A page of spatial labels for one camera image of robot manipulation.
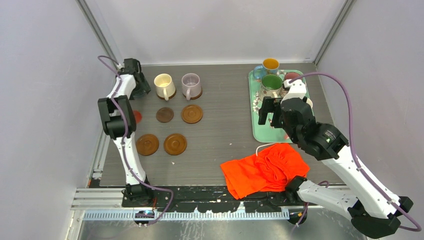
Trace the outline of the lilac ceramic mug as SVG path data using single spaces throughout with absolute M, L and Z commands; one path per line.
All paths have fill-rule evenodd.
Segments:
M 181 78 L 182 93 L 187 89 L 202 88 L 200 77 L 195 73 L 187 73 Z

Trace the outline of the dark walnut round coaster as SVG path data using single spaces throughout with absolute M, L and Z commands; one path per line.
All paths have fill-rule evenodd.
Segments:
M 168 123 L 174 118 L 174 111 L 170 107 L 162 107 L 156 112 L 155 117 L 161 123 Z

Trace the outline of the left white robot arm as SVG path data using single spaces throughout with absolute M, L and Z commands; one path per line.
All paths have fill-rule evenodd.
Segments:
M 126 181 L 124 199 L 147 207 L 153 202 L 154 194 L 140 163 L 135 142 L 137 121 L 130 101 L 145 96 L 151 88 L 135 58 L 126 58 L 109 69 L 115 74 L 115 84 L 106 97 L 97 101 L 101 125 L 121 157 Z

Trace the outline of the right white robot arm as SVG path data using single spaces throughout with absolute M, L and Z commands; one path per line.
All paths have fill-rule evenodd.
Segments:
M 399 217 L 409 212 L 412 200 L 392 193 L 377 180 L 334 125 L 316 121 L 305 98 L 264 97 L 258 114 L 260 125 L 272 114 L 271 126 L 282 128 L 294 144 L 329 167 L 352 191 L 350 195 L 336 192 L 296 176 L 285 188 L 290 204 L 320 205 L 345 217 L 372 239 L 393 235 L 401 227 Z

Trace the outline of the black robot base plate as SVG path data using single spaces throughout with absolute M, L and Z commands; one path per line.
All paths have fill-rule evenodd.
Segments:
M 135 197 L 127 193 L 127 187 L 123 194 L 122 206 L 125 208 L 155 208 L 162 211 L 170 203 L 167 213 L 192 213 L 198 210 L 200 213 L 211 211 L 212 213 L 234 213 L 244 208 L 247 213 L 273 213 L 281 211 L 282 207 L 290 209 L 302 209 L 304 202 L 289 197 L 286 192 L 256 192 L 244 198 L 235 199 L 224 185 L 176 185 L 163 186 L 163 189 L 173 191 L 173 198 L 167 191 L 149 189 L 148 193 Z

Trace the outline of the cream white mug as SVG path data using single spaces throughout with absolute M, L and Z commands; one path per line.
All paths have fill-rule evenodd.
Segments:
M 157 93 L 159 89 L 176 90 L 172 77 L 167 73 L 162 73 L 154 78 L 154 86 Z

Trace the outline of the red round coaster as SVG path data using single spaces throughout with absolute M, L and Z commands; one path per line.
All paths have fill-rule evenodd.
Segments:
M 139 124 L 141 122 L 142 118 L 143 118 L 142 117 L 142 114 L 139 111 L 137 111 L 137 110 L 134 110 L 133 111 L 133 114 L 134 114 L 135 122 L 137 124 Z

